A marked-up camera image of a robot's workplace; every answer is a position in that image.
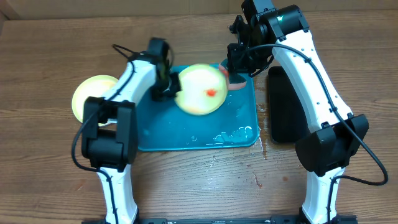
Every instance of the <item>wooden table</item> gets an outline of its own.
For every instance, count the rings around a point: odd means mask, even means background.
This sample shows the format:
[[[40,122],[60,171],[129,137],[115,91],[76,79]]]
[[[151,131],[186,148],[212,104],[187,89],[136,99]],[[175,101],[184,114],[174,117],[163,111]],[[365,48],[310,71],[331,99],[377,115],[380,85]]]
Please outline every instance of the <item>wooden table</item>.
[[[355,114],[368,117],[365,141],[390,181],[342,180],[341,214],[361,223],[398,218],[398,11],[309,12],[320,58]],[[0,36],[0,222],[79,223],[105,214],[97,176],[73,164],[79,122],[75,88],[99,74],[120,76],[125,60],[110,46],[140,51],[166,38],[176,64],[218,63],[235,42],[235,15],[7,21]],[[249,148],[139,153],[132,168],[141,217],[238,218],[297,214],[306,171],[293,146],[271,143],[266,75],[255,78],[259,140]],[[86,159],[78,159],[88,164]],[[360,149],[346,173],[381,180]]]

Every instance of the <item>wooden tabletop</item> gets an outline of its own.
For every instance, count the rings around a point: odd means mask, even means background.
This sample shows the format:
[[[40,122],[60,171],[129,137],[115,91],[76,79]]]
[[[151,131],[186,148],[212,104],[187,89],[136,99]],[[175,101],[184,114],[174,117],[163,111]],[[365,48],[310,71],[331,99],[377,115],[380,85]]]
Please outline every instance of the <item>wooden tabletop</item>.
[[[80,123],[71,110],[89,77],[120,76],[111,44],[140,51],[164,37],[176,64],[218,63],[236,42],[235,15],[7,21],[0,36],[0,223],[79,223],[102,218],[97,176],[73,164]],[[365,141],[389,171],[371,187],[342,180],[340,214],[361,223],[398,219],[398,11],[308,12],[320,58],[347,105],[370,123]],[[259,140],[249,148],[139,153],[132,168],[141,217],[242,218],[297,214],[306,170],[290,145],[269,137],[266,73],[255,78]],[[88,164],[80,153],[78,159]],[[346,173],[382,174],[360,149]]]

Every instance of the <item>cream-colored plate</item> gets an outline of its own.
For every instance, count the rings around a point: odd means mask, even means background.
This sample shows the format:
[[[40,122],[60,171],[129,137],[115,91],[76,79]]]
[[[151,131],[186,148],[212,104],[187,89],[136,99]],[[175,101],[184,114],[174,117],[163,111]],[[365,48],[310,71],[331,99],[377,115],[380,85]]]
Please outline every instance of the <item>cream-colored plate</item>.
[[[228,88],[225,75],[205,64],[196,64],[178,75],[181,91],[176,104],[185,112],[205,115],[217,110],[225,101]]]
[[[117,78],[109,75],[97,75],[85,80],[76,89],[72,98],[72,111],[76,119],[83,122],[83,109],[89,96],[100,97],[118,82]]]

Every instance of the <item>blue tray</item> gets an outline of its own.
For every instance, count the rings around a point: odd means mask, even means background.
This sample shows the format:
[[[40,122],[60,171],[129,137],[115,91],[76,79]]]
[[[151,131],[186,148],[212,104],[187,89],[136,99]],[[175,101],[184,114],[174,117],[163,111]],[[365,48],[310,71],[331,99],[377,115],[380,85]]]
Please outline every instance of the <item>blue tray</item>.
[[[188,65],[173,68],[181,72]],[[137,107],[138,148],[141,151],[174,151],[247,147],[259,136],[252,78],[241,90],[229,91],[214,112],[195,116],[174,102],[154,102],[149,91]]]

